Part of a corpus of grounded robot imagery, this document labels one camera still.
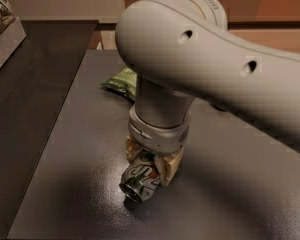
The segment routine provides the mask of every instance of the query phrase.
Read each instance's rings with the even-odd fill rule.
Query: white robotic arm
[[[300,152],[300,54],[229,32],[217,0],[142,0],[120,17],[116,43],[138,73],[132,138],[157,155],[186,141],[194,97]]]

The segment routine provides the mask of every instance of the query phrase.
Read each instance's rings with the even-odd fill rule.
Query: white box
[[[0,35],[0,68],[26,37],[19,18]]]

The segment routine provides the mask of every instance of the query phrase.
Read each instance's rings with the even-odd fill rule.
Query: green package
[[[115,92],[123,94],[128,99],[136,99],[137,74],[130,68],[124,67],[118,74],[109,78],[101,85]]]

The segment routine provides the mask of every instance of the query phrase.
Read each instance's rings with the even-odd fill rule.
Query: screw hole
[[[179,40],[180,42],[185,42],[185,41],[188,41],[192,36],[192,31],[191,30],[188,30],[188,31],[185,31],[181,34]]]
[[[255,71],[256,68],[257,68],[257,62],[254,60],[250,61],[243,67],[241,75],[249,76]]]

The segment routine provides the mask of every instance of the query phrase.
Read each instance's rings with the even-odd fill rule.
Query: gray table
[[[8,238],[300,239],[300,155],[201,100],[171,185],[125,200],[131,103],[100,88],[122,67],[87,51]]]
[[[8,235],[96,23],[23,25],[27,38],[0,69],[0,239]]]

